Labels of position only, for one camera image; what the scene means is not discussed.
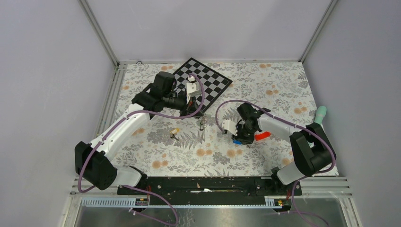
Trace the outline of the grey metal key holder plate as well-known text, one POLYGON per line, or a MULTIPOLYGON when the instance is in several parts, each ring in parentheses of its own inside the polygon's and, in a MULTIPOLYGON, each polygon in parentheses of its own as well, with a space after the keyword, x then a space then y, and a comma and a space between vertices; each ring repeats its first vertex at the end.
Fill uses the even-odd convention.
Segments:
POLYGON ((204 131, 205 130, 206 122, 207 122, 207 118, 205 116, 200 118, 200 121, 199 121, 199 130, 200 131, 204 131))

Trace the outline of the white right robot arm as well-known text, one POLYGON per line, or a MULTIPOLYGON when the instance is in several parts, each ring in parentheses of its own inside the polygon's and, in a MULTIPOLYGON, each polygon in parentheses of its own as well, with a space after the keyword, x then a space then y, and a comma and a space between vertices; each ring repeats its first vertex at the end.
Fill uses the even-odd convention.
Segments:
POLYGON ((237 124, 230 122, 228 128, 234 143, 252 144, 264 139, 269 132, 291 145, 294 160, 273 174, 276 178, 271 182, 274 193, 283 195, 295 180, 335 165, 336 154, 320 124, 296 125, 270 114, 269 109, 254 108, 250 103, 241 104, 237 112, 241 120, 237 124))

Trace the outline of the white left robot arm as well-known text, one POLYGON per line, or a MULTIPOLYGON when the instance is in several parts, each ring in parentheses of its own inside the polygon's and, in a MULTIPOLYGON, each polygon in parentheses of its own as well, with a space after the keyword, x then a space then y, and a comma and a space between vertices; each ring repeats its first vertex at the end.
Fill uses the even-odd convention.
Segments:
POLYGON ((186 95, 178 95, 174 89, 177 80, 172 73, 161 71, 154 81, 135 95, 127 110, 103 133, 90 143, 79 142, 75 147, 75 170, 79 175, 78 191, 86 193, 94 188, 105 190, 112 185, 129 187, 135 194, 142 194, 147 182, 134 167, 113 165, 127 139, 154 116, 171 118, 162 113, 164 108, 178 110, 178 119, 199 117, 203 104, 196 104, 196 97, 205 100, 205 89, 195 73, 188 75, 186 95))

